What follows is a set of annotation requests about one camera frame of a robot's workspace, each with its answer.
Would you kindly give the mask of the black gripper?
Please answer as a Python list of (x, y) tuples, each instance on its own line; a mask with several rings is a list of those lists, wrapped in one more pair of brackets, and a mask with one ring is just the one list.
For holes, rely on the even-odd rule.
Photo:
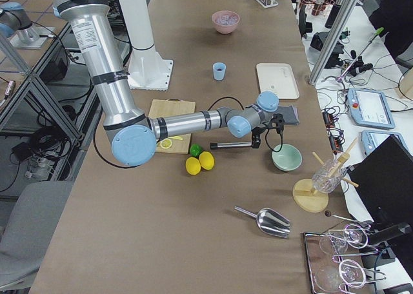
[(265, 131), (265, 130), (273, 130), (276, 129), (276, 132), (283, 137), (283, 131), (284, 131), (284, 118), (283, 115), (280, 113), (275, 113), (271, 120), (268, 122), (264, 122), (260, 124), (259, 126), (255, 127), (252, 130), (252, 148), (256, 149), (259, 148), (261, 145), (261, 138), (260, 135)]

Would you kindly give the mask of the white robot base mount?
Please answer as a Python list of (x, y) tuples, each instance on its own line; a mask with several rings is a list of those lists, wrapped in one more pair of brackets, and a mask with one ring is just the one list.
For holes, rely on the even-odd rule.
[(132, 53), (128, 83), (133, 89), (168, 90), (173, 61), (157, 52), (146, 0), (119, 0)]

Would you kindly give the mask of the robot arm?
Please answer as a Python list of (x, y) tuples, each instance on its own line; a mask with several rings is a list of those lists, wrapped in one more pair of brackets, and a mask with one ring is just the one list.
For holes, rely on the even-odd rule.
[(1, 5), (1, 35), (17, 49), (39, 50), (46, 41), (41, 29), (34, 26), (25, 9), (16, 2)]
[(54, 0), (55, 14), (68, 21), (88, 68), (92, 84), (105, 112), (103, 123), (114, 157), (123, 164), (139, 166), (149, 161), (157, 142), (167, 137), (226, 127), (243, 137), (268, 124), (279, 99), (262, 92), (255, 103), (242, 110), (227, 107), (151, 119), (139, 109), (131, 86), (164, 90), (173, 62), (156, 52), (146, 0), (119, 0), (132, 44), (129, 69), (123, 66), (110, 23), (107, 0)]

